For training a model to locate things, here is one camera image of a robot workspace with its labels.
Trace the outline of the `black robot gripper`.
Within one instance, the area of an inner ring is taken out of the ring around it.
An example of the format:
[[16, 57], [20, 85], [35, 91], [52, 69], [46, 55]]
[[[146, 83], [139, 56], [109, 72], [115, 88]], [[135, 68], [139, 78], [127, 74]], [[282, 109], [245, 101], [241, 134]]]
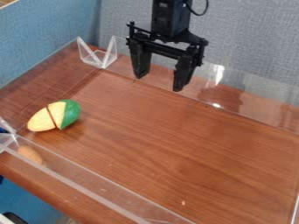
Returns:
[[153, 53], [157, 53], [178, 60], [173, 91], [183, 90], [195, 68], [202, 65], [205, 47], [210, 43], [190, 31], [191, 14], [203, 16], [209, 8], [210, 0], [206, 0], [203, 13], [193, 9], [193, 0], [154, 0], [151, 24], [142, 26], [135, 21], [129, 22], [127, 45], [138, 79], [150, 73]]

